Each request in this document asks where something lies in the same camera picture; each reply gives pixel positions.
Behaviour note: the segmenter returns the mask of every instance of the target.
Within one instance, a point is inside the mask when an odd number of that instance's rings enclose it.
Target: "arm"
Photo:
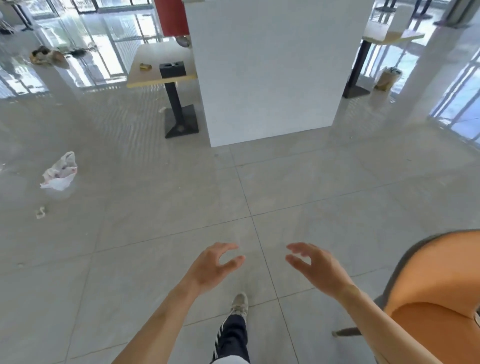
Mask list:
[[[335,298],[346,309],[379,362],[442,364],[360,291],[329,252],[306,243],[293,243],[287,248],[294,254],[310,257],[311,265],[294,255],[287,255],[285,259],[316,288]]]
[[[224,265],[218,263],[223,253],[237,248],[233,243],[215,243],[205,249],[112,364],[167,364],[195,299],[218,285],[245,261],[240,255]]]

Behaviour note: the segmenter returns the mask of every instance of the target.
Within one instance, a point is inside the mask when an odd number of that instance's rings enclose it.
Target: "black pants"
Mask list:
[[[237,355],[250,362],[247,342],[247,327],[243,317],[240,315],[228,316],[216,335],[212,361]]]

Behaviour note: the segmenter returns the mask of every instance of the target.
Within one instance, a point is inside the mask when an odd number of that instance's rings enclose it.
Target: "plastic bag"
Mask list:
[[[70,186],[77,174],[77,170],[75,153],[68,152],[52,168],[47,169],[42,174],[45,181],[40,184],[40,188],[53,188],[57,191],[63,191]]]
[[[375,85],[375,89],[380,91],[389,91],[401,76],[402,71],[400,71],[397,67],[385,67],[382,71],[382,75]]]

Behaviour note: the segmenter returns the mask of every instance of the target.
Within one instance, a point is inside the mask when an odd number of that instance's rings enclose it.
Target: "sneaker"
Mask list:
[[[248,313],[248,299],[247,299],[247,295],[244,292],[242,292],[237,294],[233,299],[230,315],[240,315],[243,317],[245,322],[247,322],[247,313]]]

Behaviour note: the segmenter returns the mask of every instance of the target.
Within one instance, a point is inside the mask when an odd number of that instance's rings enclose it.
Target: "table top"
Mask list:
[[[388,32],[388,25],[368,21],[363,33],[363,40],[373,44],[384,45],[403,42],[405,40],[419,39],[425,36],[424,33],[413,30],[405,30],[402,34],[398,32]]]
[[[183,61],[186,76],[162,78],[159,66],[161,63]],[[152,69],[141,71],[140,63],[151,64]],[[142,44],[138,47],[127,78],[127,87],[141,87],[168,82],[193,80],[197,78],[193,51],[180,46],[175,40],[160,43]]]

